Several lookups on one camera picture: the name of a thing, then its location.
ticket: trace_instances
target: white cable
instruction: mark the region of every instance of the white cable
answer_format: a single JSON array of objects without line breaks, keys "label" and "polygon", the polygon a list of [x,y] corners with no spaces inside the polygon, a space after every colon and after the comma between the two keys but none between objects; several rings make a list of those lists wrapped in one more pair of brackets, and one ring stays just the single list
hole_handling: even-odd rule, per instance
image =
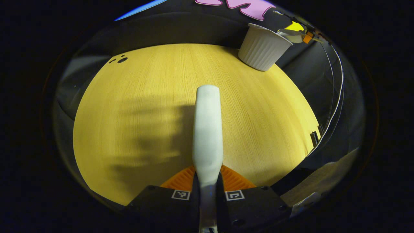
[{"label": "white cable", "polygon": [[[323,50],[325,52],[326,58],[328,58],[329,67],[331,68],[331,73],[332,73],[332,98],[331,98],[331,105],[329,106],[329,114],[328,114],[328,119],[329,119],[331,117],[332,104],[334,102],[334,92],[335,92],[334,71],[332,69],[331,60],[329,59],[329,56],[328,56],[328,53],[325,50],[325,47],[323,47],[323,44],[322,43],[320,43],[320,45],[322,46],[322,48],[323,48]],[[325,129],[327,128],[327,126],[328,126],[328,121],[326,121],[326,124],[324,125]]]},{"label": "white cable", "polygon": [[[344,89],[343,89],[343,91],[342,91],[342,102],[341,102],[341,108],[339,109],[339,116],[341,116],[342,106],[344,105],[344,95],[343,95],[344,93],[345,93],[345,83],[344,83]],[[328,140],[326,140],[326,141],[325,141],[325,145],[326,145],[326,143],[328,143],[328,142],[329,142],[329,140],[331,139],[332,135],[334,134],[335,129],[336,129],[336,126],[338,125],[338,122],[339,122],[339,118],[338,118],[338,120],[337,120],[337,122],[336,122],[336,124],[335,124],[335,126],[334,126],[334,129],[332,130],[332,133],[331,133],[331,135],[329,136]]]},{"label": "white cable", "polygon": [[306,157],[308,157],[309,155],[311,155],[311,154],[312,154],[312,152],[314,152],[314,151],[316,150],[316,148],[318,148],[319,144],[322,142],[322,139],[325,137],[326,132],[328,131],[329,125],[331,125],[331,121],[332,121],[332,119],[334,118],[334,115],[335,115],[336,111],[338,110],[339,102],[340,102],[340,100],[341,100],[341,92],[342,92],[342,87],[344,86],[344,70],[343,70],[343,68],[342,68],[341,58],[339,58],[339,55],[338,55],[338,53],[336,52],[336,50],[335,50],[334,46],[333,46],[333,45],[331,45],[331,47],[332,47],[332,49],[334,50],[334,52],[335,52],[336,56],[338,57],[338,60],[339,60],[339,65],[341,66],[342,82],[341,82],[341,88],[340,88],[340,90],[339,90],[338,103],[337,103],[337,105],[336,105],[336,107],[335,107],[335,111],[334,111],[334,113],[333,113],[333,114],[332,114],[332,116],[331,116],[331,119],[329,119],[328,126],[326,127],[325,132],[324,132],[324,133],[323,133],[323,135],[320,137],[320,139],[319,139],[318,143],[316,144],[316,146],[315,146],[315,147],[314,147],[314,148],[313,148],[313,149],[309,152],[309,154],[308,154]]}]

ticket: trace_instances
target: pink lettering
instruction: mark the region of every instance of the pink lettering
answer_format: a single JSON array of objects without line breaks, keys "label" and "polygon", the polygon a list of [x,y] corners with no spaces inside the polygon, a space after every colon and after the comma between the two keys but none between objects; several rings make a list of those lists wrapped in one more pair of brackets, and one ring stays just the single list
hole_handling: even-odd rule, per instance
[{"label": "pink lettering", "polygon": [[247,7],[241,8],[240,12],[260,21],[265,19],[263,16],[268,9],[275,8],[273,4],[264,0],[226,0],[226,2],[230,9],[249,4]]},{"label": "pink lettering", "polygon": [[196,3],[203,4],[203,5],[210,5],[210,6],[220,6],[223,4],[219,0],[195,0]]}]

